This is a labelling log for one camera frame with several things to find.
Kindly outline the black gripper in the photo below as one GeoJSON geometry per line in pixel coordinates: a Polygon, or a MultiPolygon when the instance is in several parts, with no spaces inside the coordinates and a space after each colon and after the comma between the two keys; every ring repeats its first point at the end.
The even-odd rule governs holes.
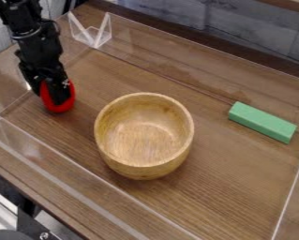
{"type": "Polygon", "coordinates": [[[13,39],[19,45],[15,52],[25,79],[37,96],[42,81],[47,81],[50,98],[62,105],[71,97],[70,79],[61,62],[63,46],[57,22],[23,22],[13,28],[13,39]]]}

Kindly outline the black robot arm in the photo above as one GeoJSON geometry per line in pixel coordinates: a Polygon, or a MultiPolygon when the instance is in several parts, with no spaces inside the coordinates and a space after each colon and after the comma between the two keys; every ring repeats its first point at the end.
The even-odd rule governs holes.
{"type": "Polygon", "coordinates": [[[74,87],[61,62],[59,25],[42,10],[39,0],[0,0],[0,19],[19,46],[15,56],[25,79],[46,107],[62,112],[74,102],[74,87]]]}

